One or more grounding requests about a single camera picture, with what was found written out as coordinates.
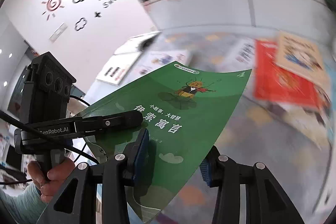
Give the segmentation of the person's left hand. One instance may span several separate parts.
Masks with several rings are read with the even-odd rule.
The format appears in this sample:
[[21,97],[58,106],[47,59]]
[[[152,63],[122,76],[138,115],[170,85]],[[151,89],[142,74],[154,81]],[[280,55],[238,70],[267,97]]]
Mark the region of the person's left hand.
[[27,166],[28,173],[41,191],[41,199],[45,203],[52,200],[74,168],[75,163],[71,159],[65,158],[61,164],[49,170],[45,177],[36,161],[30,161]]

